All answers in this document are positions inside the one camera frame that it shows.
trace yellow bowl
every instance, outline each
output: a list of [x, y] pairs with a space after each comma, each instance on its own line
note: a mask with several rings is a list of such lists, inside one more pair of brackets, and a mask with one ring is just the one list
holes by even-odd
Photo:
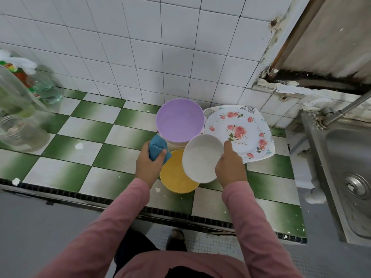
[[160, 172], [162, 183], [172, 192], [189, 193], [199, 186], [183, 171], [182, 158], [184, 149], [175, 150], [171, 158], [163, 165]]

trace pink long-sleeve shirt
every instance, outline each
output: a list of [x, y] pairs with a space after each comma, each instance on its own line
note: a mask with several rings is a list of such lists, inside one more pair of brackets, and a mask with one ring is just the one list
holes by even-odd
[[[170, 268], [180, 265], [215, 278], [302, 277], [255, 201], [248, 182], [231, 183], [221, 197], [232, 217], [244, 262], [219, 254], [151, 251], [136, 255], [115, 278], [164, 278]], [[134, 179], [99, 218], [36, 277], [104, 278], [127, 229], [149, 200], [148, 185]]]

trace gray floor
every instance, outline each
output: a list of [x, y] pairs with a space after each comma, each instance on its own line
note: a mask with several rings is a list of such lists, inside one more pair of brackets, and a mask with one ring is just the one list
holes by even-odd
[[[338, 240], [327, 204], [310, 205], [301, 197], [308, 244], [285, 245], [306, 277], [369, 277], [371, 248]], [[98, 212], [0, 192], [0, 269], [2, 278], [31, 277], [81, 233]], [[135, 221], [133, 227], [160, 249], [171, 227]], [[236, 238], [185, 231], [193, 252], [221, 253], [242, 259]], [[106, 277], [111, 278], [114, 264]]]

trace faucet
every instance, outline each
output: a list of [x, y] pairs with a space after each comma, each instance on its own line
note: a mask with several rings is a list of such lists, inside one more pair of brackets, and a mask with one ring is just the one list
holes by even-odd
[[357, 107], [361, 103], [365, 102], [371, 98], [371, 90], [369, 90], [367, 93], [364, 95], [360, 96], [357, 98], [355, 101], [351, 102], [349, 105], [344, 107], [341, 110], [338, 110], [334, 112], [330, 107], [325, 107], [321, 109], [321, 113], [325, 117], [322, 121], [321, 124], [322, 126], [327, 127], [328, 125], [332, 124], [333, 122], [339, 120], [341, 117], [343, 117], [346, 113], [351, 111], [353, 108]]

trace pink sleeve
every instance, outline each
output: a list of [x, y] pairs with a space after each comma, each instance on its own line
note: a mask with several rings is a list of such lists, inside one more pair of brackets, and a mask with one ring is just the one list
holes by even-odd
[[278, 241], [248, 182], [229, 184], [221, 195], [251, 277], [303, 277]]
[[127, 229], [149, 200], [148, 185], [134, 179], [98, 219], [36, 277], [104, 278]]

